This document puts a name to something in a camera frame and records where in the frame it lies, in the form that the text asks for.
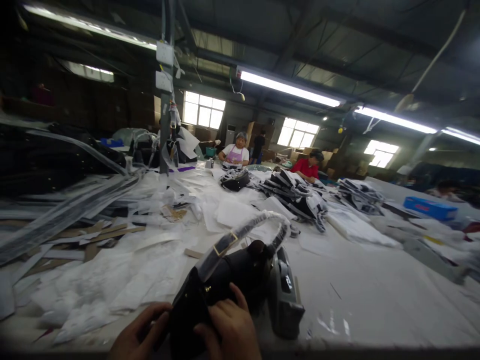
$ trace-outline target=red shirt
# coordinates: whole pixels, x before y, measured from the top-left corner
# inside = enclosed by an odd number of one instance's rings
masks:
[[[297,171],[301,172],[303,175],[306,177],[314,177],[315,179],[319,178],[319,167],[314,165],[314,166],[309,166],[309,160],[308,159],[300,159],[296,162],[295,165],[290,170],[292,173],[296,173]]]

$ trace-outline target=hand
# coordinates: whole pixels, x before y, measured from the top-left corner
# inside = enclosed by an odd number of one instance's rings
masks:
[[[158,302],[142,311],[118,335],[108,353],[108,360],[148,360],[167,326],[172,305]]]
[[[210,360],[262,360],[247,301],[232,282],[230,289],[238,305],[227,299],[208,308],[211,321],[221,336],[221,345],[211,327],[200,323],[193,330],[203,338]]]

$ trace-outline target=ceiling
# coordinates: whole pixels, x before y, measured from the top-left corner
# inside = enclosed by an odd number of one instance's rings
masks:
[[[185,79],[231,91],[231,67],[259,68],[341,96],[347,104],[329,108],[246,83],[242,91],[249,106],[257,111],[291,107],[338,122],[358,102],[392,111],[411,92],[468,3],[458,33],[402,116],[438,129],[448,125],[480,134],[480,1],[177,2],[175,49]],[[14,33],[15,44],[30,56],[48,54],[113,71],[131,84],[152,83],[153,69],[158,68],[153,51],[30,14],[22,3],[17,8],[28,32]],[[160,37],[160,0],[41,3],[52,11]],[[233,85],[238,89],[241,83],[233,79]]]

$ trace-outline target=workbench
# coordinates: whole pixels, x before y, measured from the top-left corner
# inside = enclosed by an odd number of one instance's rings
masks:
[[[170,174],[171,179],[188,176]],[[201,192],[226,192],[211,175],[201,179],[208,182]],[[248,204],[255,197],[252,191],[242,189],[229,195]],[[298,339],[289,341],[273,334],[267,306],[253,316],[264,358],[324,349],[480,347],[480,284],[476,281],[468,277],[464,285],[456,285],[403,250],[350,242],[330,224],[324,234],[312,225],[295,225],[301,234],[283,244],[298,280],[305,314]],[[197,240],[193,248],[200,252],[221,237],[208,232],[203,219],[191,223],[186,233]],[[178,288],[197,261],[181,257],[184,267],[178,273]],[[173,298],[172,294],[158,300],[171,302]],[[38,328],[40,309],[30,303],[1,322],[0,332],[5,344],[21,352],[89,356],[108,352],[117,335],[142,309],[70,342],[53,345],[58,329],[35,341],[45,329]],[[160,352],[168,352],[168,341]]]

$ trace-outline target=pink apron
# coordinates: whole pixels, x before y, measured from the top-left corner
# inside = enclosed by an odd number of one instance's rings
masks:
[[[228,153],[228,155],[226,156],[226,159],[230,160],[231,163],[233,164],[234,161],[238,161],[240,162],[240,165],[242,165],[242,159],[243,159],[243,154],[244,154],[244,147],[241,148],[241,152],[239,154],[237,153],[234,153],[234,149],[238,149],[238,147],[234,146],[230,152]]]

